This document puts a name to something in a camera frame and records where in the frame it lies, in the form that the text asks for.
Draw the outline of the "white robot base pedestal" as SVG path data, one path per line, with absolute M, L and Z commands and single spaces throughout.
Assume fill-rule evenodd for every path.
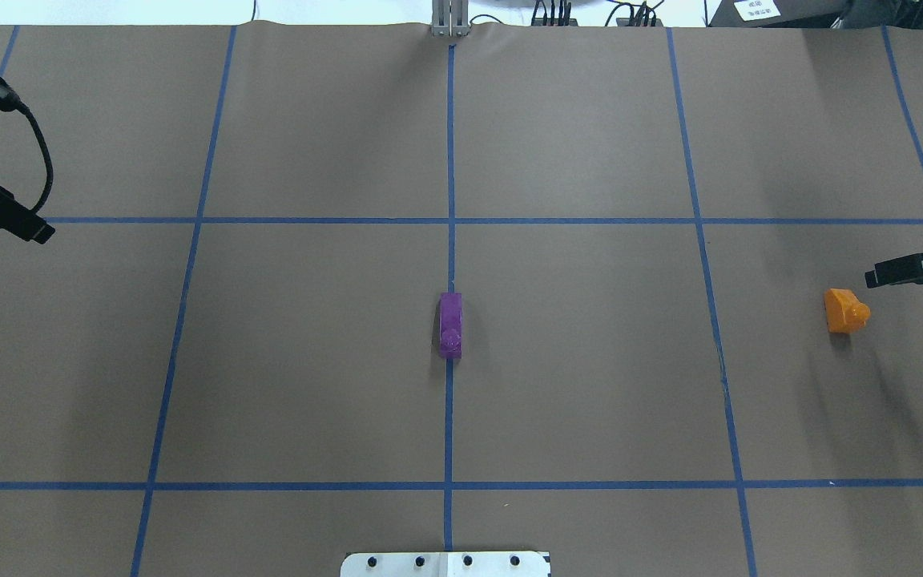
M 345 556 L 341 576 L 550 576 L 548 552 L 419 551 Z

